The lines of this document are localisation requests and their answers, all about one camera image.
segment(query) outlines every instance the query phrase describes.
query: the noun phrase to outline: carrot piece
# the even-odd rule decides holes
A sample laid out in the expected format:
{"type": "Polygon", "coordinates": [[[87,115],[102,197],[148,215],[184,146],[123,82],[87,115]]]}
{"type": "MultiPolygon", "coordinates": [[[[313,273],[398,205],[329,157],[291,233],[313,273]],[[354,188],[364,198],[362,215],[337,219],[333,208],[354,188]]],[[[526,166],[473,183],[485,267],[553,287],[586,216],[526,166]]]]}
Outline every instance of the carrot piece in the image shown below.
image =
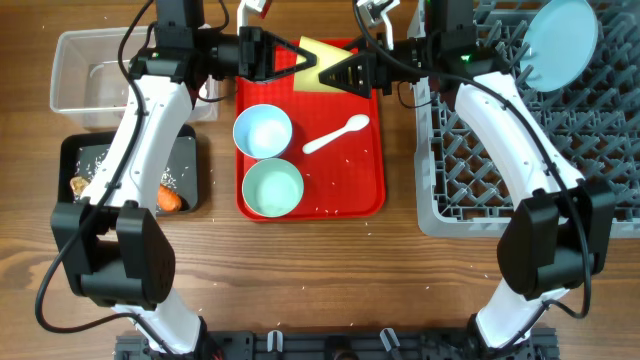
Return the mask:
{"type": "Polygon", "coordinates": [[[160,185],[158,189],[158,205],[166,212],[178,212],[182,208],[182,200],[178,194],[168,187],[160,185]]]}

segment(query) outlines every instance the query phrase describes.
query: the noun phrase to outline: wooden table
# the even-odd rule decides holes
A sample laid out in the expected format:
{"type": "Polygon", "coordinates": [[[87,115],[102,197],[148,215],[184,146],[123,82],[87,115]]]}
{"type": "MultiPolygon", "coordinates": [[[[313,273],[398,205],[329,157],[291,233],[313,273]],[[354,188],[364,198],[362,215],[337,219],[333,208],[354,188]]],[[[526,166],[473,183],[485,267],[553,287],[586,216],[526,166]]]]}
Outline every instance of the wooden table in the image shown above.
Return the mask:
{"type": "MultiPolygon", "coordinates": [[[[35,292],[56,247],[49,217],[56,201],[60,143],[85,130],[49,109],[51,66],[60,34],[128,26],[140,7],[125,0],[3,1],[0,7],[0,359],[111,359],[121,320],[77,335],[42,330],[35,292]]],[[[238,0],[229,1],[235,14],[238,0]]],[[[393,12],[406,33],[415,2],[393,12]]],[[[207,21],[222,20],[207,1],[207,21]]],[[[147,14],[141,24],[152,21],[147,14]]],[[[350,1],[275,1],[265,29],[284,38],[354,37],[350,1]]],[[[227,31],[235,27],[235,16],[227,31]]],[[[404,90],[404,96],[410,96],[404,90]]],[[[415,118],[395,96],[380,101],[387,201],[368,219],[258,225],[236,209],[234,104],[218,121],[195,126],[203,155],[198,211],[162,218],[177,255],[174,286],[213,330],[362,331],[382,326],[463,326],[489,300],[500,273],[496,239],[438,239],[416,219],[415,118]]],[[[592,313],[572,320],[551,310],[565,359],[640,357],[640,242],[613,240],[605,272],[594,279],[592,313]]],[[[567,296],[574,308],[581,292],[567,296]]],[[[109,314],[74,297],[61,270],[45,313],[60,326],[109,314]]]]}

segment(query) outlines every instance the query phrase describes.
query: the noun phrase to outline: black metal frame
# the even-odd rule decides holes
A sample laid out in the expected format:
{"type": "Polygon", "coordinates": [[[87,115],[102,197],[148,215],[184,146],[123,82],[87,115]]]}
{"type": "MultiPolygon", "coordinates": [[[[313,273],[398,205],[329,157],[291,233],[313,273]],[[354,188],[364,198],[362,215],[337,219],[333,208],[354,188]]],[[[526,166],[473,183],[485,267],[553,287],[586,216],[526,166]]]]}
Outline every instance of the black metal frame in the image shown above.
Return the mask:
{"type": "MultiPolygon", "coordinates": [[[[269,335],[252,332],[210,332],[227,360],[474,360],[465,347],[464,329],[434,329],[397,333],[399,346],[388,351],[377,333],[283,334],[282,351],[269,346],[269,335]]],[[[499,360],[557,360],[560,357],[555,329],[533,329],[532,336],[500,356],[499,360]]],[[[118,337],[114,360],[163,359],[141,336],[118,337]]]]}

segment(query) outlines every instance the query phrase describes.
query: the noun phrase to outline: plastic spoon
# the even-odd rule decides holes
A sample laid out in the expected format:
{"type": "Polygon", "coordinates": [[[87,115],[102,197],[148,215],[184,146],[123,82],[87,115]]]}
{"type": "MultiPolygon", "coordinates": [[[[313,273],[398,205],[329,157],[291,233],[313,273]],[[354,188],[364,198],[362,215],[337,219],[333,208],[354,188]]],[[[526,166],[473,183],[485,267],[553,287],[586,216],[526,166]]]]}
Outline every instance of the plastic spoon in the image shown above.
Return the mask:
{"type": "Polygon", "coordinates": [[[305,146],[302,147],[302,152],[305,154],[311,154],[316,152],[321,147],[327,145],[333,140],[339,138],[340,136],[350,132],[350,131],[360,131],[364,129],[365,126],[369,125],[369,117],[367,115],[354,115],[347,121],[347,124],[340,130],[336,130],[331,134],[327,134],[321,138],[315,139],[305,146]]]}

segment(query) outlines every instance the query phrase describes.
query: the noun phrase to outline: clear plastic container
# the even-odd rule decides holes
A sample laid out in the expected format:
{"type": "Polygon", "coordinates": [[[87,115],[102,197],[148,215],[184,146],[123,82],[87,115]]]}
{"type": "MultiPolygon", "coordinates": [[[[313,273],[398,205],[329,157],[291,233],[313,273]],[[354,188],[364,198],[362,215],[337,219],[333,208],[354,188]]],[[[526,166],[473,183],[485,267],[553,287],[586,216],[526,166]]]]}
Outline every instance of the clear plastic container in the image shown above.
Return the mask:
{"type": "MultiPolygon", "coordinates": [[[[51,110],[86,128],[120,124],[129,86],[118,68],[117,54],[126,30],[68,31],[60,36],[51,75],[51,110]]],[[[146,32],[146,26],[139,26],[131,34],[123,54],[125,65],[144,44],[146,32]]],[[[153,35],[149,46],[155,46],[153,35]]],[[[209,78],[200,94],[217,97],[218,81],[209,78]]],[[[214,121],[218,111],[219,104],[198,100],[189,122],[214,121]]]]}

